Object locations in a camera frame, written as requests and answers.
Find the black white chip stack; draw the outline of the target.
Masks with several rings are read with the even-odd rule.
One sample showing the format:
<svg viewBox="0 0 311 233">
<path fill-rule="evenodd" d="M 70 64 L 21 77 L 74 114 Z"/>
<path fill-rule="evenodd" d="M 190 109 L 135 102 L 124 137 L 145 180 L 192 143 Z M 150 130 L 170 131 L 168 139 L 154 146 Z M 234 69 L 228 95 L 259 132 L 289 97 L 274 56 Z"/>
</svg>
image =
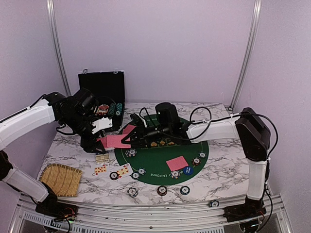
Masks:
<svg viewBox="0 0 311 233">
<path fill-rule="evenodd" d="M 130 197 L 134 198 L 138 195 L 138 190 L 134 187 L 131 187 L 128 189 L 127 193 Z"/>
</svg>

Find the red black chip stack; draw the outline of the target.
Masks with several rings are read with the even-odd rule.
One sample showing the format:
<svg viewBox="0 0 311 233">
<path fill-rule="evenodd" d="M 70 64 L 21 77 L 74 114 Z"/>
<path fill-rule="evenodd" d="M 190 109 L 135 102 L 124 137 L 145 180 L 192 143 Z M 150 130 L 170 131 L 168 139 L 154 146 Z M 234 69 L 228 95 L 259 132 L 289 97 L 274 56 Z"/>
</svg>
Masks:
<svg viewBox="0 0 311 233">
<path fill-rule="evenodd" d="M 167 194 L 167 187 L 166 186 L 159 186 L 157 188 L 157 194 L 160 196 L 165 196 Z"/>
</svg>

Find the blue green chip stack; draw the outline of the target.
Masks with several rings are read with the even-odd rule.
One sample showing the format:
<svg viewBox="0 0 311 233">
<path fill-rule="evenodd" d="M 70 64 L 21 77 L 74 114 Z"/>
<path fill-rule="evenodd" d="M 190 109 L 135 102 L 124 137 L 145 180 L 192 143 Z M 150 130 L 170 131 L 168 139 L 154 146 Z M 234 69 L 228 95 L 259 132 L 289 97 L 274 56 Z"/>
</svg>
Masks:
<svg viewBox="0 0 311 233">
<path fill-rule="evenodd" d="M 182 195 L 188 195 L 190 193 L 190 188 L 188 186 L 182 186 L 180 188 L 180 193 Z"/>
</svg>

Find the red patterned card deck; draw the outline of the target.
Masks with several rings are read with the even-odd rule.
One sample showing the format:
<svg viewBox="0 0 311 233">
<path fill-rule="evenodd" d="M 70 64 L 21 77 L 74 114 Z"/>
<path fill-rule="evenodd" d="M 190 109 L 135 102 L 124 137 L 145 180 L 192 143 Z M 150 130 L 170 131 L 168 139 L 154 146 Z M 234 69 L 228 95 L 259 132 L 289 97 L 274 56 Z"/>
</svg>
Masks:
<svg viewBox="0 0 311 233">
<path fill-rule="evenodd" d="M 114 147 L 109 147 L 107 145 L 107 137 L 98 138 L 97 141 L 100 141 L 101 144 L 103 145 L 104 149 L 107 150 L 107 151 L 115 149 Z"/>
</svg>

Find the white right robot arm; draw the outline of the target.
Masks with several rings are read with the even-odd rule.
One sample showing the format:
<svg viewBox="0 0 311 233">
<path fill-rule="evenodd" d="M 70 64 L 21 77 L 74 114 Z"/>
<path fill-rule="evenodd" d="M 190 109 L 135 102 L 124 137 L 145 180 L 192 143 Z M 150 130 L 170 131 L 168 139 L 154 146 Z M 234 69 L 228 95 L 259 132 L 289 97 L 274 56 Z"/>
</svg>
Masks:
<svg viewBox="0 0 311 233">
<path fill-rule="evenodd" d="M 252 108 L 218 119 L 183 123 L 175 105 L 162 102 L 155 107 L 157 123 L 148 127 L 142 118 L 133 114 L 136 127 L 121 139 L 123 144 L 132 147 L 146 147 L 163 137 L 180 145 L 196 144 L 209 140 L 240 140 L 249 165 L 248 201 L 241 206 L 244 217 L 252 217 L 259 208 L 259 200 L 264 194 L 266 169 L 268 165 L 271 132 L 262 121 L 263 115 Z"/>
</svg>

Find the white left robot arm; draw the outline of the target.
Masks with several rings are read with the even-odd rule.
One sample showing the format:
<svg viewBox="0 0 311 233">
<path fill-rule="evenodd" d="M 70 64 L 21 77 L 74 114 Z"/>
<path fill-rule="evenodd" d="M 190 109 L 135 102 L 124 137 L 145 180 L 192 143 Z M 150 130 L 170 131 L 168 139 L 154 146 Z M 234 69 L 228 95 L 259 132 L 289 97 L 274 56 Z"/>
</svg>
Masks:
<svg viewBox="0 0 311 233">
<path fill-rule="evenodd" d="M 16 139 L 52 122 L 71 128 L 81 138 L 81 147 L 86 152 L 103 149 L 98 140 L 100 132 L 112 127 L 112 120 L 96 117 L 99 102 L 87 89 L 82 88 L 73 96 L 53 92 L 41 96 L 32 105 L 0 121 L 0 179 L 13 188 L 42 203 L 51 216 L 61 212 L 57 197 L 42 182 L 37 181 L 9 162 L 4 149 Z"/>
</svg>

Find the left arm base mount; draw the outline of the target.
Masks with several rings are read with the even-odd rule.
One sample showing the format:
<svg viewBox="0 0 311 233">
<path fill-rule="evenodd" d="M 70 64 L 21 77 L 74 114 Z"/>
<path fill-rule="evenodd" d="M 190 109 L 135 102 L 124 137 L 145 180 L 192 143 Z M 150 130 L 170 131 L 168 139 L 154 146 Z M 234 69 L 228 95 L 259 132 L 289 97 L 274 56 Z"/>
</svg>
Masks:
<svg viewBox="0 0 311 233">
<path fill-rule="evenodd" d="M 53 216 L 57 219 L 75 219 L 78 207 L 76 205 L 59 202 L 52 189 L 47 185 L 45 185 L 45 187 L 48 191 L 48 196 L 42 202 L 37 202 L 35 211 L 44 215 Z"/>
</svg>

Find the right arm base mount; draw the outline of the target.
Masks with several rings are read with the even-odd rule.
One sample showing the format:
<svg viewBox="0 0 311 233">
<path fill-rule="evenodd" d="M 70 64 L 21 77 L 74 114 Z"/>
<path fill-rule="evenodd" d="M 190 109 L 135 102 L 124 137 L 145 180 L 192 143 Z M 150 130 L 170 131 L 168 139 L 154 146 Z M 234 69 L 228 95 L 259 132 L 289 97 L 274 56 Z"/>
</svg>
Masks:
<svg viewBox="0 0 311 233">
<path fill-rule="evenodd" d="M 223 217 L 226 218 L 227 222 L 234 222 L 258 217 L 266 213 L 267 211 L 264 207 L 263 198 L 253 200 L 246 197 L 245 203 L 243 204 L 225 207 Z"/>
</svg>

